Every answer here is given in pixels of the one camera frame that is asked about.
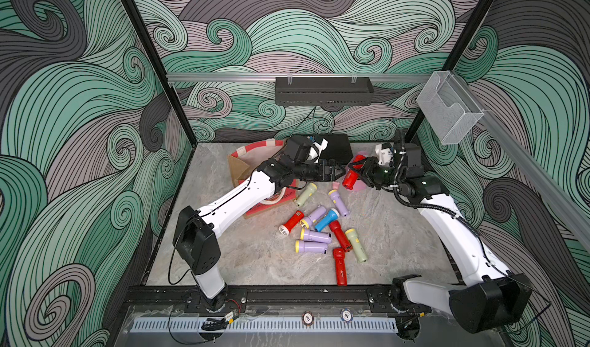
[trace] clear acrylic holder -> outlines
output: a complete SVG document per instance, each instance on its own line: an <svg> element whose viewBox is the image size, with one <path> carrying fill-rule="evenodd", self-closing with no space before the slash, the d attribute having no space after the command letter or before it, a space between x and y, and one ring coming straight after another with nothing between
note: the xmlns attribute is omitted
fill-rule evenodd
<svg viewBox="0 0 590 347"><path fill-rule="evenodd" d="M458 144L483 116L469 86L449 71L432 73L417 102L443 145Z"/></svg>

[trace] gray marble surface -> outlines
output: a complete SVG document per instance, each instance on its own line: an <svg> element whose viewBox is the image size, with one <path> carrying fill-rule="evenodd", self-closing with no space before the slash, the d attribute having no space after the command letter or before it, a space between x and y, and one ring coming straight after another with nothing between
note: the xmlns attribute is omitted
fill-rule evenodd
<svg viewBox="0 0 590 347"><path fill-rule="evenodd" d="M233 189L226 156L243 144L199 144L187 177L174 206L172 217L148 285L168 285L167 270L172 253L172 237L181 209L196 209ZM353 153L374 153L374 144L352 144ZM318 183L317 192L306 202L307 214L324 205L333 207L328 197L331 182ZM411 273L433 280L455 283L457 278L443 246L428 222L417 210L406 208L392 194L375 189L348 191L340 195L351 215L342 218L343 230L356 228L369 260L359 264L351 251L346 254L348 284L391 283L392 278ZM219 239L219 270L227 284L336 284L332 248L339 247L334 238L327 255L295 253L297 227L286 237L278 226L297 210L295 203L284 204L253 218L236 220ZM178 254L172 263L171 279L176 281L188 269ZM187 275L179 285L195 284Z"/></svg>

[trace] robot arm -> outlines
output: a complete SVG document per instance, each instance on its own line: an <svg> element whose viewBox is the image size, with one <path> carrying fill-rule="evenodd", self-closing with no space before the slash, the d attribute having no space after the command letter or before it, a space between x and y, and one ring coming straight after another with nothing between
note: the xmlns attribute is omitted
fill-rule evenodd
<svg viewBox="0 0 590 347"><path fill-rule="evenodd" d="M420 147L383 144L376 152L379 159L351 163L351 171L366 185L392 192L402 205L417 209L453 256L466 284L409 278L403 281L405 297L453 315L471 333L520 320L532 284L525 275L512 274L469 226L442 182L425 175Z"/></svg>
<svg viewBox="0 0 590 347"><path fill-rule="evenodd" d="M292 136L277 157L262 162L238 187L197 210L188 206L179 213L173 243L191 267L211 309L217 309L223 301L218 295L225 288L217 267L221 256L217 238L252 206L290 187L295 179L335 181L343 176L344 166L319 158L327 145L325 139L318 143L305 136Z"/></svg>

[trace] black frame pole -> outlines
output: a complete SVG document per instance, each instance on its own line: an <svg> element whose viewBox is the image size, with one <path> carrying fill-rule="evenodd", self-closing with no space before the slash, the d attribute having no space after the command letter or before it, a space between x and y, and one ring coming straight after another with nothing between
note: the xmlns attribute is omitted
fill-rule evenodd
<svg viewBox="0 0 590 347"><path fill-rule="evenodd" d="M486 18L487 11L490 10L493 2L494 0L479 0L479 2L477 2L476 7L473 9L473 13L467 21L467 25L463 28L461 35L459 35L459 38L451 50L451 53L448 55L445 64L442 66L443 68L441 71L452 71L457 63L459 63L461 55L469 46L473 36L477 33L477 30L482 24L483 19ZM422 110L420 109L405 134L405 142L412 141L418 132L418 128L420 128L422 121L424 121L424 113L422 113Z"/></svg>
<svg viewBox="0 0 590 347"><path fill-rule="evenodd" d="M150 35L148 33L148 28L146 27L144 20L142 19L139 9L135 4L134 0L121 0L123 7L125 8L125 12L135 28L135 32L137 33L137 37L139 37L139 41L141 41L144 49L147 53L147 58L149 59L151 66L153 67L170 104L172 104L172 108L176 112L176 116L181 123L182 129L187 134L188 140L193 147L196 147L196 137L192 131L191 125L188 122L187 116L184 114L182 110L182 104L176 91L168 84L168 79L166 78L166 68L164 68L164 64L162 60L158 56L158 52L156 51L156 47L151 42Z"/></svg>

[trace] wave pattern wallpaper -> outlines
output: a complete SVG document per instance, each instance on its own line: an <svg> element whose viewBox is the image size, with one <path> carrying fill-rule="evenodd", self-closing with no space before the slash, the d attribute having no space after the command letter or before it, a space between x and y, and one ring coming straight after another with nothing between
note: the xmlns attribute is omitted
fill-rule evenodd
<svg viewBox="0 0 590 347"><path fill-rule="evenodd" d="M590 218L590 0L495 0L456 71L512 136ZM552 306L518 346L585 346L590 339L590 255L568 223L476 125L442 146L418 132L433 172L484 241L525 272ZM546 303L532 296L516 330Z"/></svg>
<svg viewBox="0 0 590 347"><path fill-rule="evenodd" d="M168 72L424 73L442 68L478 0L135 0ZM388 140L418 85L376 84L367 107L279 107L274 84L180 82L200 141L298 132Z"/></svg>
<svg viewBox="0 0 590 347"><path fill-rule="evenodd" d="M104 345L191 146L119 0L0 0L3 346Z"/></svg>

